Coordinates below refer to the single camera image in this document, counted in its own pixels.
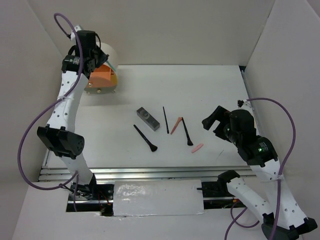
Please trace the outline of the grey bottom drawer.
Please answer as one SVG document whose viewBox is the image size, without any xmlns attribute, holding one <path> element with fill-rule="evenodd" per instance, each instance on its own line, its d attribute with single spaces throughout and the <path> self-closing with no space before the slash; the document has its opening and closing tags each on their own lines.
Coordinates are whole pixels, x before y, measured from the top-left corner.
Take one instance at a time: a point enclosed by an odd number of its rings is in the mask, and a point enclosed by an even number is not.
<svg viewBox="0 0 320 240">
<path fill-rule="evenodd" d="M 93 81 L 90 80 L 84 91 L 90 95 L 103 95 L 111 94 L 115 92 L 117 84 L 112 83 L 111 81 Z"/>
</svg>

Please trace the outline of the grey cosmetic box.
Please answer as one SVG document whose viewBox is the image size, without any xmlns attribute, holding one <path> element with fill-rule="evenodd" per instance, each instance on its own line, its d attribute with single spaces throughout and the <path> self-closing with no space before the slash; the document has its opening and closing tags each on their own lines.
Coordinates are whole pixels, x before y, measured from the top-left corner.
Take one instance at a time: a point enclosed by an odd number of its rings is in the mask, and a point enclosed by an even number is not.
<svg viewBox="0 0 320 240">
<path fill-rule="evenodd" d="M 147 124 L 153 131 L 160 128 L 160 123 L 143 107 L 136 110 L 136 114 Z"/>
</svg>

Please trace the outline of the teal spatula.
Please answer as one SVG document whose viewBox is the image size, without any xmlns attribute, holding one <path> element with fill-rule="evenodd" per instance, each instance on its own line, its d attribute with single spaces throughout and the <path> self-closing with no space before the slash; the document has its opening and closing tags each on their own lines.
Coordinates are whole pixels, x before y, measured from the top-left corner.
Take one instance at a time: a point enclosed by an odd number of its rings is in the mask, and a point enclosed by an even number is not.
<svg viewBox="0 0 320 240">
<path fill-rule="evenodd" d="M 115 73 L 117 70 L 116 68 L 107 60 L 106 64 L 109 66 L 109 68 Z"/>
</svg>

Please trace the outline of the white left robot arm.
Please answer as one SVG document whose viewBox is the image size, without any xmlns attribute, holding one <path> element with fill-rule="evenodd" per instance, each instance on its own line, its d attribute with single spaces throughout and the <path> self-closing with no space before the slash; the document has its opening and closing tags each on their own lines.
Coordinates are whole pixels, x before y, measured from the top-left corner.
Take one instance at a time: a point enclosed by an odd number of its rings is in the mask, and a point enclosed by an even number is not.
<svg viewBox="0 0 320 240">
<path fill-rule="evenodd" d="M 102 66 L 109 56 L 96 43 L 99 36 L 94 31 L 79 30 L 77 36 L 79 42 L 70 48 L 62 61 L 59 102 L 46 126 L 38 127 L 37 136 L 64 162 L 72 175 L 78 174 L 75 187 L 82 196 L 91 200 L 98 194 L 97 181 L 85 161 L 85 139 L 76 134 L 75 121 L 80 99 L 91 73 Z"/>
</svg>

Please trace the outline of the peach top drawer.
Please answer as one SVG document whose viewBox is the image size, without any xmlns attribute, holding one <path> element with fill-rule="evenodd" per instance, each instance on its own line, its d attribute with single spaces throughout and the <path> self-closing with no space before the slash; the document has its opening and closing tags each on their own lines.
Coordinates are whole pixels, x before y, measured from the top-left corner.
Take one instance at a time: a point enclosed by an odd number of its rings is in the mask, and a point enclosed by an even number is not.
<svg viewBox="0 0 320 240">
<path fill-rule="evenodd" d="M 112 79 L 114 71 L 108 66 L 103 64 L 96 68 L 89 77 L 88 86 L 93 88 L 106 88 L 115 85 Z"/>
</svg>

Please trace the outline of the black fan brush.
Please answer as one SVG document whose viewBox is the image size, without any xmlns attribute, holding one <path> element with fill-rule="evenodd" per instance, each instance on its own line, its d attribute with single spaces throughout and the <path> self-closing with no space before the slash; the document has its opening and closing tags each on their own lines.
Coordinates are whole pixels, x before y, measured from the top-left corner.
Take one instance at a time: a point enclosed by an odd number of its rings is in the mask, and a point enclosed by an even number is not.
<svg viewBox="0 0 320 240">
<path fill-rule="evenodd" d="M 152 144 L 148 138 L 142 133 L 142 131 L 134 124 L 133 127 L 136 129 L 136 131 L 140 134 L 140 136 L 143 138 L 143 140 L 147 143 L 147 145 L 149 146 L 150 150 L 152 152 L 155 152 L 158 147 L 154 144 Z"/>
<path fill-rule="evenodd" d="M 188 146 L 193 146 L 193 142 L 191 141 L 191 138 L 190 138 L 190 135 L 189 135 L 189 132 L 188 132 L 188 129 L 187 129 L 187 126 L 186 126 L 186 123 L 185 123 L 185 120 L 184 118 L 182 117 L 182 123 L 183 123 L 183 127 L 184 127 L 184 131 L 185 131 L 185 134 L 186 134 L 186 139 L 187 139 L 187 145 Z"/>
</svg>

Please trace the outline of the pink hair clip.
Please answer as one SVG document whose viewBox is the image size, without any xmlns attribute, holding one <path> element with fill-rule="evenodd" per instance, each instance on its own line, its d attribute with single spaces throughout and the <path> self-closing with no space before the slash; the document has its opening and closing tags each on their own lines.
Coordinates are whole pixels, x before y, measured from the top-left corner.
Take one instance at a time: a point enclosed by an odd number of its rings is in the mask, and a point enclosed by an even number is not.
<svg viewBox="0 0 320 240">
<path fill-rule="evenodd" d="M 200 143 L 200 144 L 198 144 L 197 146 L 195 146 L 195 147 L 191 150 L 191 152 L 192 152 L 192 153 L 195 153 L 195 152 L 197 152 L 199 149 L 201 149 L 203 146 L 204 146 L 204 144 L 203 144 L 203 143 Z"/>
</svg>

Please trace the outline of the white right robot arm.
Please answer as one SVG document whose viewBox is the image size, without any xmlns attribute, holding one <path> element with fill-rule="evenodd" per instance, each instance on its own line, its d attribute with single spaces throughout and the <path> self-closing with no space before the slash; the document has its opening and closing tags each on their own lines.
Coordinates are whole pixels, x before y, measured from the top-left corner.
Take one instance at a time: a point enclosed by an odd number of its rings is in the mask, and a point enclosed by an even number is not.
<svg viewBox="0 0 320 240">
<path fill-rule="evenodd" d="M 315 230 L 316 221 L 299 207 L 288 184 L 279 173 L 281 164 L 271 141 L 257 134 L 254 117 L 245 109 L 228 111 L 218 106 L 202 121 L 209 130 L 219 124 L 215 135 L 234 144 L 237 153 L 264 185 L 266 199 L 246 185 L 235 170 L 228 170 L 217 178 L 218 192 L 239 199 L 261 222 L 264 236 L 270 240 L 297 240 Z"/>
</svg>

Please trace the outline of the yellow drawer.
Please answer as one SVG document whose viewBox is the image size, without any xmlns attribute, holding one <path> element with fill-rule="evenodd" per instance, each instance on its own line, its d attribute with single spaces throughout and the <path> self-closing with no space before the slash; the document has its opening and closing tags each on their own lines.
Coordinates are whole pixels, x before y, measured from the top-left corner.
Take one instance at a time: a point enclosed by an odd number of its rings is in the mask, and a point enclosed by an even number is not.
<svg viewBox="0 0 320 240">
<path fill-rule="evenodd" d="M 109 69 L 110 70 L 110 84 L 112 86 L 116 86 L 118 84 L 118 77 L 117 77 L 117 73 L 114 72 L 111 68 Z"/>
</svg>

